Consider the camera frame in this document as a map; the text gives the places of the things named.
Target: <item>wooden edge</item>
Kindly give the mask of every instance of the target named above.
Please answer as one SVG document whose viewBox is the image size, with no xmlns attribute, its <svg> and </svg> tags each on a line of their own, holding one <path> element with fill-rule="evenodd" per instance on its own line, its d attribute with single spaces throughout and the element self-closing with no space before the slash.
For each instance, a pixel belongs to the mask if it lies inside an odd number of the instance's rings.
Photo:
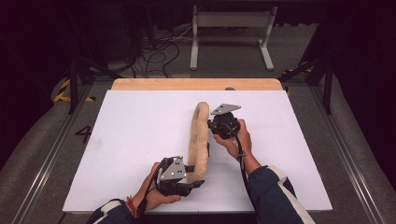
<svg viewBox="0 0 396 224">
<path fill-rule="evenodd" d="M 119 78 L 113 91 L 282 91 L 276 78 Z"/>
</svg>

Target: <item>hand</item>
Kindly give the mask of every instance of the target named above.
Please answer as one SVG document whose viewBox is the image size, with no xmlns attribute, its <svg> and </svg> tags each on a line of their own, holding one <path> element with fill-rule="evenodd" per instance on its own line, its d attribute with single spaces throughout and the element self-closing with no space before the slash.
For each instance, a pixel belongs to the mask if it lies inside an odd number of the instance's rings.
<svg viewBox="0 0 396 224">
<path fill-rule="evenodd" d="M 250 175 L 254 170 L 261 167 L 261 165 L 253 156 L 253 153 L 251 152 L 252 144 L 250 139 L 250 133 L 248 132 L 245 121 L 242 119 L 239 119 L 238 121 L 239 124 L 241 125 L 241 129 L 239 130 L 237 135 L 239 142 L 241 143 L 242 150 L 244 150 L 246 154 L 246 156 L 243 159 L 245 163 L 245 171 L 247 172 L 248 175 Z M 217 143 L 227 148 L 228 153 L 232 157 L 238 159 L 239 149 L 233 143 L 233 139 L 229 138 L 224 140 L 217 134 L 213 134 L 213 137 L 215 138 Z"/>
<path fill-rule="evenodd" d="M 133 197 L 133 205 L 134 205 L 134 209 L 135 210 L 137 209 L 137 206 L 139 206 L 139 204 L 142 202 L 142 200 L 143 200 L 143 198 L 145 196 L 145 193 L 146 193 L 146 189 L 147 189 L 147 187 L 149 185 L 149 181 L 152 178 L 152 176 L 154 175 L 154 172 L 155 172 L 155 170 L 157 169 L 157 167 L 159 165 L 160 165 L 159 162 L 155 162 L 154 163 L 154 165 L 151 168 L 151 172 L 149 173 L 149 175 L 143 181 L 143 184 L 140 187 L 140 190 Z M 151 183 L 151 186 L 150 186 L 149 189 L 154 189 L 155 188 L 154 181 Z M 162 203 L 178 202 L 178 201 L 181 200 L 181 196 L 180 195 L 169 195 L 169 196 L 165 197 L 158 190 L 154 189 L 148 194 L 147 200 L 148 200 L 148 202 L 147 202 L 147 206 L 146 206 L 146 211 L 152 210 L 152 209 L 160 206 Z"/>
<path fill-rule="evenodd" d="M 243 119 L 239 119 L 238 122 L 241 125 L 241 129 L 239 130 L 237 135 L 239 141 L 241 142 L 242 149 L 245 151 L 246 154 L 251 154 L 251 139 L 250 133 L 247 129 L 247 125 Z M 217 143 L 227 148 L 228 153 L 232 157 L 234 157 L 235 159 L 238 158 L 239 149 L 233 143 L 233 139 L 229 138 L 224 140 L 218 134 L 213 134 L 213 137 L 215 138 Z"/>
</svg>

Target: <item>metal bracket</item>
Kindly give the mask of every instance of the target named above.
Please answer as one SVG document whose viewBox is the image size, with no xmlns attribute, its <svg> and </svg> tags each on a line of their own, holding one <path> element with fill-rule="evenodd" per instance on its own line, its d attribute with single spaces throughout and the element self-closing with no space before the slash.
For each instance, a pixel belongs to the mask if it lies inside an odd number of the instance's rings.
<svg viewBox="0 0 396 224">
<path fill-rule="evenodd" d="M 241 106 L 240 105 L 226 105 L 226 104 L 222 104 L 220 105 L 218 108 L 216 108 L 214 111 L 212 111 L 212 113 L 210 113 L 211 115 L 222 115 L 222 114 L 226 114 L 228 112 L 240 109 Z"/>
</svg>

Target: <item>metal rail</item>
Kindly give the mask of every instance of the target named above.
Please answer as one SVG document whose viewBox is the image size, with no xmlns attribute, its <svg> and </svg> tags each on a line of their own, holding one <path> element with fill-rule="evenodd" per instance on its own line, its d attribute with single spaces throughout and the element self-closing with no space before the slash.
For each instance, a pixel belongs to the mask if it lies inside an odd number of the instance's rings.
<svg viewBox="0 0 396 224">
<path fill-rule="evenodd" d="M 318 87 L 309 87 L 309 90 L 311 91 L 311 94 L 313 95 L 315 102 L 320 110 L 320 113 L 326 121 L 327 126 L 329 127 L 329 130 L 332 132 L 332 137 L 334 143 L 336 144 L 337 152 L 346 168 L 346 172 L 349 175 L 350 181 L 352 182 L 352 185 L 361 200 L 361 204 L 364 211 L 366 212 L 367 217 L 370 219 L 371 223 L 386 224 L 387 221 L 382 217 L 381 213 L 379 212 L 373 200 L 372 194 L 370 193 L 370 190 L 367 186 L 367 183 L 364 180 L 364 176 L 361 174 L 361 171 L 358 169 L 356 163 L 354 162 L 352 155 L 350 154 L 349 149 L 347 148 L 347 145 L 340 131 L 337 128 L 337 125 L 335 124 L 332 116 L 327 114 L 326 109 L 322 104 L 323 99 L 320 94 L 320 90 L 318 89 Z"/>
<path fill-rule="evenodd" d="M 83 103 L 85 102 L 84 100 L 87 98 L 90 90 L 91 86 L 82 87 L 81 94 L 78 97 L 78 105 L 76 107 L 76 110 L 73 114 L 67 115 L 67 118 L 64 121 L 64 125 L 62 126 L 54 144 L 52 145 L 52 148 L 49 151 L 47 158 L 44 160 L 43 165 L 38 171 L 32 186 L 30 187 L 20 206 L 20 209 L 12 220 L 13 224 L 22 224 L 30 216 L 33 207 L 35 206 L 35 203 L 37 202 L 37 199 L 40 196 L 42 189 L 46 185 L 47 180 L 50 177 L 50 173 L 56 161 L 58 160 L 59 154 L 64 146 L 64 140 L 66 139 L 66 136 L 68 135 L 70 128 L 75 121 L 78 112 L 81 109 Z"/>
</svg>

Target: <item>wristband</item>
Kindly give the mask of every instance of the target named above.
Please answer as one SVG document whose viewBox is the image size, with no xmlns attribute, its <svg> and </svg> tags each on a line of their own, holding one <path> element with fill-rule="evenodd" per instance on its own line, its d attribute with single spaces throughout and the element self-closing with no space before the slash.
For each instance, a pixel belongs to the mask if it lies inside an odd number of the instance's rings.
<svg viewBox="0 0 396 224">
<path fill-rule="evenodd" d="M 139 216 L 137 215 L 136 209 L 134 209 L 134 204 L 133 204 L 132 196 L 127 196 L 126 199 L 127 199 L 127 201 L 126 201 L 126 206 L 129 208 L 129 210 L 131 211 L 131 213 L 132 213 L 132 215 L 134 216 L 134 218 L 138 219 Z"/>
</svg>

